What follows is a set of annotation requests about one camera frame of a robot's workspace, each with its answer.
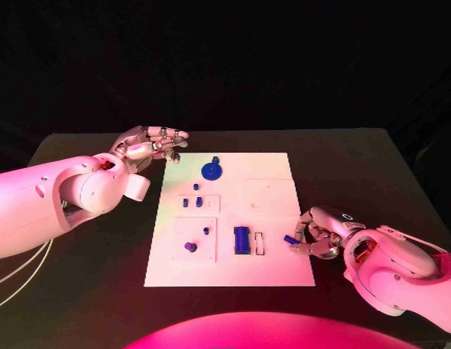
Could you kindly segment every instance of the white cable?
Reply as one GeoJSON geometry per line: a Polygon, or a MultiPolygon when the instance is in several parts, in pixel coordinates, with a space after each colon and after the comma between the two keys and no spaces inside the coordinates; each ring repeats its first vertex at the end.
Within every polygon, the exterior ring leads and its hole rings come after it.
{"type": "Polygon", "coordinates": [[[34,260],[35,256],[41,253],[44,247],[47,246],[48,241],[41,245],[40,249],[35,251],[33,257],[25,261],[25,263],[4,277],[0,279],[0,283],[9,277],[12,274],[21,270],[21,268],[34,260]]]}
{"type": "Polygon", "coordinates": [[[439,246],[430,244],[429,242],[423,241],[422,239],[419,238],[414,238],[413,236],[410,235],[406,235],[404,233],[401,233],[398,231],[398,233],[409,239],[414,240],[416,242],[419,242],[420,244],[424,244],[426,246],[429,246],[432,249],[437,250],[440,253],[447,253],[439,246]]]}
{"type": "Polygon", "coordinates": [[[41,261],[40,261],[40,263],[38,263],[38,265],[37,265],[37,267],[35,267],[35,269],[34,269],[34,271],[33,271],[31,276],[28,277],[28,279],[25,280],[25,282],[21,284],[21,287],[15,290],[15,292],[14,292],[14,293],[5,298],[5,300],[0,303],[0,307],[8,302],[9,298],[20,292],[20,290],[22,289],[22,287],[25,286],[25,284],[30,282],[30,280],[31,280],[31,278],[33,278],[35,272],[38,271],[40,266],[41,266],[41,264],[43,264],[43,262],[44,262],[44,258],[47,257],[48,249],[50,249],[50,246],[51,246],[51,241],[53,241],[53,239],[48,241],[47,250],[44,251],[44,256],[41,257],[41,261]]]}

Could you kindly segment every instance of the gray table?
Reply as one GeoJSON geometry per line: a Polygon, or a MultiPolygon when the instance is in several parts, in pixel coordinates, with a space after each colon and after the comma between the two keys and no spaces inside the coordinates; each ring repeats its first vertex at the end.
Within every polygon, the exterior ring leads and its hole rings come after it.
{"type": "MultiPolygon", "coordinates": [[[[100,153],[116,136],[51,135],[30,165],[100,153]]],[[[286,152],[302,211],[334,206],[451,251],[449,232],[381,129],[191,132],[184,152],[286,152]]],[[[321,316],[417,344],[451,341],[419,315],[390,317],[370,307],[341,276],[341,258],[311,260],[315,287],[143,288],[162,174],[164,162],[152,162],[143,202],[123,198],[54,240],[35,278],[0,308],[0,347],[119,348],[179,321],[241,310],[321,316]]],[[[0,260],[0,275],[30,254],[0,260]]],[[[0,299],[25,276],[0,286],[0,299]]]]}

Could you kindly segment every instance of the white robotic arm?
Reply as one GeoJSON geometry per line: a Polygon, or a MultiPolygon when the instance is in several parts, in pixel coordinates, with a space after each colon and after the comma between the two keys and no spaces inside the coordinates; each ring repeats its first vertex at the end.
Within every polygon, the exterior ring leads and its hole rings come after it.
{"type": "Polygon", "coordinates": [[[133,127],[107,153],[77,156],[0,174],[0,258],[21,253],[113,209],[122,195],[141,201],[151,159],[178,163],[188,134],[133,127]]]}
{"type": "Polygon", "coordinates": [[[348,214],[319,206],[299,218],[299,241],[305,227],[316,241],[290,249],[322,259],[342,249],[344,277],[375,310],[390,316],[410,310],[451,332],[451,253],[384,225],[367,229],[348,214]],[[406,238],[440,253],[429,256],[406,238]]]}

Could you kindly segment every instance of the robotic hand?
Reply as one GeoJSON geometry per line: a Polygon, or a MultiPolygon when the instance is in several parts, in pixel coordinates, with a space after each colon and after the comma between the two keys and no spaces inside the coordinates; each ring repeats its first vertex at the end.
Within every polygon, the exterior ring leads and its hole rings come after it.
{"type": "Polygon", "coordinates": [[[312,207],[299,217],[299,241],[306,228],[315,242],[292,244],[290,250],[332,259],[342,249],[344,277],[375,310],[390,316],[410,310],[451,333],[451,253],[386,225],[367,229],[325,207],[312,207]],[[440,253],[429,256],[406,238],[440,253]]]}
{"type": "Polygon", "coordinates": [[[0,258],[21,253],[113,209],[122,195],[143,199],[149,181],[136,173],[152,159],[178,163],[172,147],[188,134],[133,127],[107,153],[77,156],[0,174],[0,258]]]}

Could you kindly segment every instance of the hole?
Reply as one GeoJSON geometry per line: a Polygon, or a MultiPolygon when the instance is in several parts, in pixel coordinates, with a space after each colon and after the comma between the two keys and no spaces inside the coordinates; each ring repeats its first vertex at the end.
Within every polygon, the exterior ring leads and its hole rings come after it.
{"type": "Polygon", "coordinates": [[[34,191],[38,194],[38,197],[43,198],[44,197],[44,187],[40,184],[34,187],[34,191]]]}

